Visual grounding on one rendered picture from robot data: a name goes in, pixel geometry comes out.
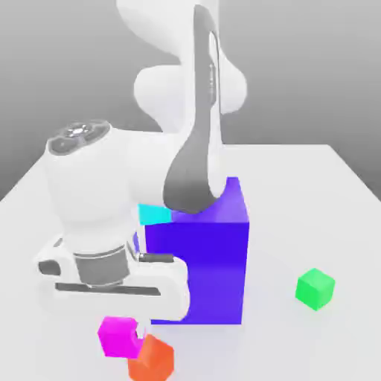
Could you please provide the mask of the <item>small green cube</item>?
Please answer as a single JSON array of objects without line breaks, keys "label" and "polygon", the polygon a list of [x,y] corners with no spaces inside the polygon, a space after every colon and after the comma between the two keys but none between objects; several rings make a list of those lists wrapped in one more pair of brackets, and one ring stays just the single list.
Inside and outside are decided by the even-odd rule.
[{"label": "small green cube", "polygon": [[295,297],[312,310],[318,311],[333,296],[336,281],[317,268],[312,268],[298,278]]}]

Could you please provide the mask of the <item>small orange cube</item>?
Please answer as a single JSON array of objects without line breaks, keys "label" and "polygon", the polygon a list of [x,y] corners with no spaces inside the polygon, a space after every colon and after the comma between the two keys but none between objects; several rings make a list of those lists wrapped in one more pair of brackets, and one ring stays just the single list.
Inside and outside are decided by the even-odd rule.
[{"label": "small orange cube", "polygon": [[128,359],[132,381],[167,381],[174,371],[172,346],[148,334],[137,359]]}]

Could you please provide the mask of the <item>large blue box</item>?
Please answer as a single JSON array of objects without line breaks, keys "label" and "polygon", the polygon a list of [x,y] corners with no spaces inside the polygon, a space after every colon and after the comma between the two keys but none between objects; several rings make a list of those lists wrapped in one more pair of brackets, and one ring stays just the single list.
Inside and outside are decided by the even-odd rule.
[{"label": "large blue box", "polygon": [[151,254],[173,254],[188,266],[190,307],[182,324],[240,324],[249,244],[249,215],[240,180],[199,214],[171,211],[172,221],[143,225]]}]

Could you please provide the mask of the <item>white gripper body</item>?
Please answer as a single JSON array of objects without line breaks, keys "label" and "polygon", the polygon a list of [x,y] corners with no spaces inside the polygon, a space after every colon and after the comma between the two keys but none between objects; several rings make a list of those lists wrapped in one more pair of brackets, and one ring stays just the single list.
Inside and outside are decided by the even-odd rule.
[{"label": "white gripper body", "polygon": [[180,321],[188,312],[190,292],[186,263],[134,263],[130,275],[108,286],[89,286],[75,271],[43,275],[39,301],[52,313]]}]

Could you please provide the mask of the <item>small cyan cube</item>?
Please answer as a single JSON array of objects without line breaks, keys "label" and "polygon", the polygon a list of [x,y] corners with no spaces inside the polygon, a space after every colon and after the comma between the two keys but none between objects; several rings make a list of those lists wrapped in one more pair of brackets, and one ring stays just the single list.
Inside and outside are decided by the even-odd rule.
[{"label": "small cyan cube", "polygon": [[138,205],[138,216],[141,225],[155,225],[172,221],[171,210],[156,205]]}]

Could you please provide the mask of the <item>small magenta cube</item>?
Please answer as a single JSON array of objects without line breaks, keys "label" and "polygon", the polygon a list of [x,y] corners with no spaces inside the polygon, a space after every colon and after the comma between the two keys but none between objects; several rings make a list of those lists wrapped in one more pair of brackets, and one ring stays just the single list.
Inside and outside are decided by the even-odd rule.
[{"label": "small magenta cube", "polygon": [[137,359],[144,340],[138,337],[134,318],[106,316],[97,331],[106,357]]}]

